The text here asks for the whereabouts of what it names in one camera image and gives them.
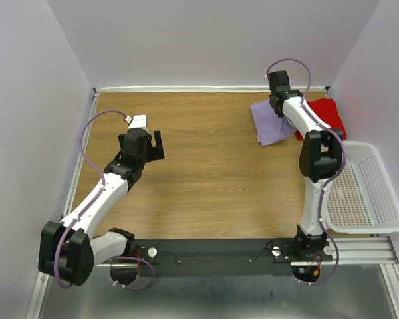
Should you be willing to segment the purple t-shirt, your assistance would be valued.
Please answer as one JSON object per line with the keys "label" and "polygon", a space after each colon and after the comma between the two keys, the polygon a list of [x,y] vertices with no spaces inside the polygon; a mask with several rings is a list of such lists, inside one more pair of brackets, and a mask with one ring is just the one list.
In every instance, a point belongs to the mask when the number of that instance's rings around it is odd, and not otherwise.
{"label": "purple t-shirt", "polygon": [[266,99],[250,106],[257,130],[257,141],[262,147],[287,139],[295,133],[296,127],[287,117],[278,117]]}

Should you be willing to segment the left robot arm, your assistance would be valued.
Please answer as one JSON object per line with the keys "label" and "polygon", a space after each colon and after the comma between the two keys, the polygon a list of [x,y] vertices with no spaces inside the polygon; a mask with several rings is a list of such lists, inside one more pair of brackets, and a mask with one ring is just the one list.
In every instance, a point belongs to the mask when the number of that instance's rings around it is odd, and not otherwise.
{"label": "left robot arm", "polygon": [[63,289],[83,285],[93,268],[108,259],[141,263],[131,232],[113,228],[97,238],[93,234],[141,178],[145,165],[165,158],[164,147],[158,130],[149,134],[130,128],[118,140],[120,151],[96,187],[72,213],[59,222],[47,222],[41,231],[38,270],[53,276]]}

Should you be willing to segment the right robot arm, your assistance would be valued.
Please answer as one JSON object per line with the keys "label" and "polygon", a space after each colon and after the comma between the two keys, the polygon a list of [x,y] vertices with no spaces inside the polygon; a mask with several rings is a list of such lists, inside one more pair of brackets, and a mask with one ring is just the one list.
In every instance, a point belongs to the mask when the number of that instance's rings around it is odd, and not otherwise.
{"label": "right robot arm", "polygon": [[324,206],[333,180],[346,165],[343,132],[321,120],[298,90],[272,92],[269,99],[275,114],[292,121],[303,136],[299,169],[305,179],[305,202],[292,247],[305,261],[327,245]]}

